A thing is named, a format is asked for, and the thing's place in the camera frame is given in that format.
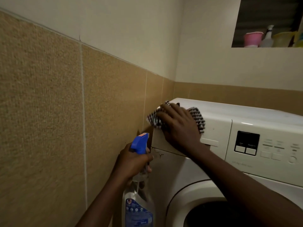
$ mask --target white washing machine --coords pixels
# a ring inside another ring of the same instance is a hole
[[[303,209],[303,116],[190,99],[172,102],[199,108],[206,121],[201,142],[212,152]],[[149,187],[157,227],[197,226],[198,220],[208,226],[214,218],[243,221],[204,171],[174,149],[161,130],[154,129],[151,151]]]

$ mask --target cleaning cloth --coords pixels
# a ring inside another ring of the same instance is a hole
[[[162,120],[157,116],[157,112],[159,112],[159,111],[165,112],[165,110],[162,107],[158,107],[157,110],[153,111],[151,114],[149,114],[147,116],[146,120],[147,120],[147,122],[150,123],[150,125],[152,125],[155,128],[165,129],[168,126],[167,126],[167,124],[162,122]],[[191,116],[194,118],[194,120],[196,121],[200,134],[204,133],[205,120],[203,119],[199,109],[197,107],[191,107],[188,109],[188,111],[191,114]]]

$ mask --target spray bottle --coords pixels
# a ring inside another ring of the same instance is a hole
[[[146,154],[149,133],[137,136],[131,144],[131,150],[137,154]],[[133,177],[131,186],[123,193],[122,227],[155,227],[154,203],[148,191],[147,165]]]

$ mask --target spray bottle label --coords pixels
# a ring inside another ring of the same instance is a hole
[[[153,216],[147,209],[140,206],[134,199],[125,202],[125,227],[152,227]]]

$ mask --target hand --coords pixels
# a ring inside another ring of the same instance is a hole
[[[174,103],[170,103],[170,106],[162,104],[166,113],[157,113],[169,126],[169,130],[163,130],[165,139],[180,152],[188,154],[188,151],[200,143],[201,134],[188,110]]]
[[[121,150],[114,167],[114,172],[127,179],[128,184],[130,184],[132,177],[137,175],[154,158],[148,148],[146,148],[147,154],[138,155],[135,152],[131,152],[130,147],[131,143]],[[149,173],[152,171],[149,166],[147,171]]]

